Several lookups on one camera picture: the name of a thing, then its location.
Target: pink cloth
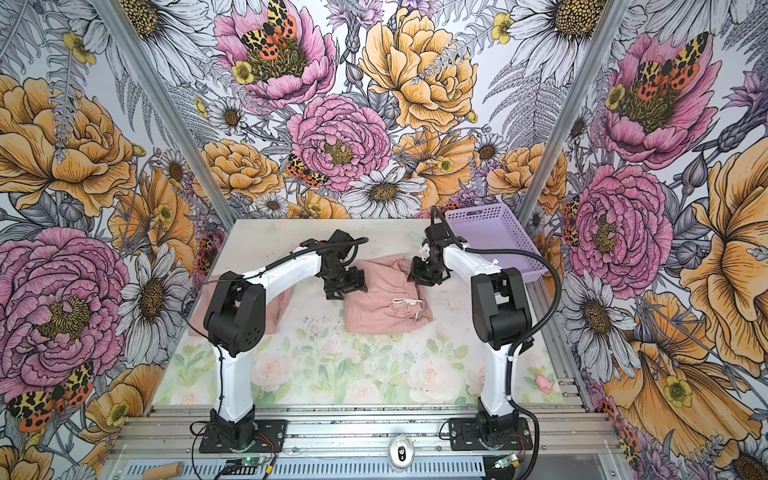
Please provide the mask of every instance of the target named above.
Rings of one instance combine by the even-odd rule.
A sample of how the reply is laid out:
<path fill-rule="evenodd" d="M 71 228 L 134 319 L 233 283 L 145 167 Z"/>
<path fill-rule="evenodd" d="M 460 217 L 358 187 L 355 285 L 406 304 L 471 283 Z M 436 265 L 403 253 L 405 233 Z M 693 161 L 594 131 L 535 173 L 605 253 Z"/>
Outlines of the pink cloth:
<path fill-rule="evenodd" d="M 405 255 L 364 260 L 368 292 L 344 296 L 346 329 L 354 333 L 406 333 L 432 321 L 424 288 L 408 281 L 411 261 Z"/>
<path fill-rule="evenodd" d="M 208 280 L 210 281 L 218 279 L 218 275 L 213 275 Z M 200 288 L 200 302 L 198 303 L 198 307 L 195 309 L 194 314 L 190 319 L 190 323 L 201 332 L 207 333 L 207 331 L 203 328 L 203 317 L 205 316 L 205 312 L 208 310 L 208 304 L 210 303 L 211 297 L 214 296 L 216 285 L 216 283 L 207 283 Z M 292 293 L 293 287 L 290 287 L 288 290 L 285 290 L 280 295 L 276 296 L 266 305 L 266 329 L 264 330 L 266 335 L 271 335 L 276 332 L 277 324 L 280 323 L 280 318 L 283 317 L 283 314 L 288 308 L 288 302 L 290 302 L 290 296 Z M 190 330 L 190 336 L 199 335 L 197 335 L 194 330 Z"/>

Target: plastic basket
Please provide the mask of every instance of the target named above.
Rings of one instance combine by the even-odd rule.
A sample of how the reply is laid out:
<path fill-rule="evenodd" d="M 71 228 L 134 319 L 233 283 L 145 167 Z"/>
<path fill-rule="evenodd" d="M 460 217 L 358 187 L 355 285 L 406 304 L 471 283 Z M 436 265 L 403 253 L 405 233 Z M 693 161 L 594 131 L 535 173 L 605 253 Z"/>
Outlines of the plastic basket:
<path fill-rule="evenodd" d="M 445 220 L 453 233 L 464 237 L 472 248 L 515 248 L 539 253 L 518 219 L 506 204 L 460 208 L 445 212 Z M 488 261 L 498 260 L 501 268 L 520 270 L 525 283 L 535 282 L 547 273 L 539 262 L 522 255 L 483 255 Z"/>

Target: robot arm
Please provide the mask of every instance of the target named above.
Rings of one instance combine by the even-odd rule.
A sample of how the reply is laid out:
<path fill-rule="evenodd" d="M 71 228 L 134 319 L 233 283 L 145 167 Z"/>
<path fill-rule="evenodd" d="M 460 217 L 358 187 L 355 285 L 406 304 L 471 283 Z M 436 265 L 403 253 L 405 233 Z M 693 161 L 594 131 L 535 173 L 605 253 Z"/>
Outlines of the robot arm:
<path fill-rule="evenodd" d="M 488 262 L 456 237 L 446 223 L 432 223 L 425 230 L 426 240 L 420 255 L 413 258 L 409 280 L 434 286 L 451 276 L 462 278 L 472 293 L 472 323 L 485 349 L 485 384 L 476 417 L 480 438 L 493 443 L 518 429 L 518 413 L 512 408 L 506 382 L 520 352 L 533 345 L 525 340 L 509 355 L 503 346 L 513 343 L 532 328 L 531 310 L 522 275 L 515 268 L 502 269 L 496 260 Z"/>
<path fill-rule="evenodd" d="M 324 280 L 328 300 L 340 300 L 344 293 L 366 291 L 365 274 L 347 267 L 357 246 L 367 238 L 354 240 L 337 230 L 329 240 L 301 243 L 290 255 L 264 268 L 238 275 L 223 274 L 204 317 L 208 339 L 217 361 L 217 401 L 211 410 L 211 425 L 222 444 L 230 449 L 247 447 L 256 434 L 250 373 L 253 348 L 266 327 L 266 305 L 283 291 L 310 276 Z M 355 248 L 353 257 L 344 259 Z"/>

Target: floral table mat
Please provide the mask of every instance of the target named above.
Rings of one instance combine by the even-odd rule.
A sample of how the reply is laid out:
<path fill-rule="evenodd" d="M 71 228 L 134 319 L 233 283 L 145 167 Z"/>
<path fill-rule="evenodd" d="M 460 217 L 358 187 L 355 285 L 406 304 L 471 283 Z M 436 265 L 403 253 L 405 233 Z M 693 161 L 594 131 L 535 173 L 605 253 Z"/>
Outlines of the floral table mat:
<path fill-rule="evenodd" d="M 243 260 L 247 239 L 258 235 L 265 242 L 298 244 L 308 236 L 327 237 L 337 227 L 370 242 L 360 258 L 416 252 L 428 223 L 422 220 L 240 220 L 217 261 L 214 274 L 243 263 L 253 268 L 277 254 L 254 254 Z M 483 343 L 472 326 L 468 287 L 458 278 L 426 289 L 434 321 L 415 332 L 399 335 L 363 335 L 347 331 L 343 302 L 324 299 L 323 282 L 299 282 L 274 335 L 265 335 L 256 347 L 251 392 L 257 405 L 413 405 L 476 402 L 485 376 Z M 520 357 L 515 398 L 526 403 L 563 402 L 541 334 Z M 161 405 L 212 405 L 216 395 L 216 365 L 210 344 L 187 334 L 154 397 Z"/>

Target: mounting plate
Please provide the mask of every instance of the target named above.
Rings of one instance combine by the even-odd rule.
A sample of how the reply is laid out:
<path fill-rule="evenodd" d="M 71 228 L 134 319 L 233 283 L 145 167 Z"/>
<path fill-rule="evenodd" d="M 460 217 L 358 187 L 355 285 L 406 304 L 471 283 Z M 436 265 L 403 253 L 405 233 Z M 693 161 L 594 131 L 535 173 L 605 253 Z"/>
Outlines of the mounting plate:
<path fill-rule="evenodd" d="M 451 450 L 454 452 L 466 452 L 468 450 L 526 450 L 533 449 L 533 440 L 528 428 L 528 422 L 520 418 L 517 429 L 517 435 L 523 439 L 521 445 L 520 439 L 512 434 L 504 434 L 499 437 L 494 445 L 486 445 L 480 441 L 478 423 L 475 419 L 450 419 L 448 420 L 449 432 L 451 435 Z"/>
<path fill-rule="evenodd" d="M 267 437 L 275 445 L 275 453 L 283 451 L 283 440 L 285 440 L 286 420 L 256 420 L 253 422 L 256 427 L 256 433 Z M 272 452 L 270 446 L 261 439 L 251 444 L 245 450 L 235 450 L 235 445 L 226 437 L 219 434 L 218 430 L 211 428 L 211 425 L 205 427 L 203 440 L 200 442 L 200 453 L 269 453 Z"/>

